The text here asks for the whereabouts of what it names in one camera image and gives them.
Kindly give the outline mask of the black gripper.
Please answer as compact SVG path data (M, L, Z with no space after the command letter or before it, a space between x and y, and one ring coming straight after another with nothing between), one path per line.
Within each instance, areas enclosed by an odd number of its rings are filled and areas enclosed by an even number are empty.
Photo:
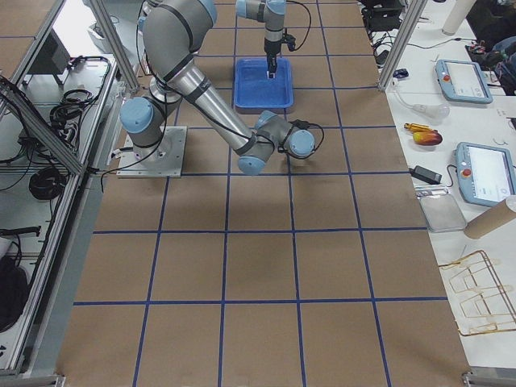
M277 73L277 55L281 52L281 46L286 44L292 52L295 49L295 37L287 30L266 30L264 37L264 51L267 61L268 73Z

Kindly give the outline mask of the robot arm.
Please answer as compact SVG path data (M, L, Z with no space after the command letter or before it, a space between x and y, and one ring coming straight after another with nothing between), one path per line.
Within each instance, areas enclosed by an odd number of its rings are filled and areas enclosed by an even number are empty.
M307 121L288 122L266 110L250 129L196 66L194 55L217 22L214 2L151 1L149 5L142 32L152 74L150 89L142 97L129 99L120 110L137 166L154 173L169 168L173 142L166 121L182 101L196 108L226 141L246 175L259 174L274 152L304 160L318 150L320 143Z
M238 0L235 2L238 17L264 24L264 53L267 63L267 77L277 74L277 56L285 44L290 52L296 48L296 39L285 27L286 1Z

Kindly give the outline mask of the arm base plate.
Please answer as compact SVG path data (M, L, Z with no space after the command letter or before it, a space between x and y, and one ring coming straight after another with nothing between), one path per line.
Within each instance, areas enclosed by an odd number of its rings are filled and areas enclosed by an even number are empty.
M124 147L130 150L121 153L116 175L121 178L180 178L186 137L186 126L167 126L157 149L143 149L135 147L130 136L126 135Z

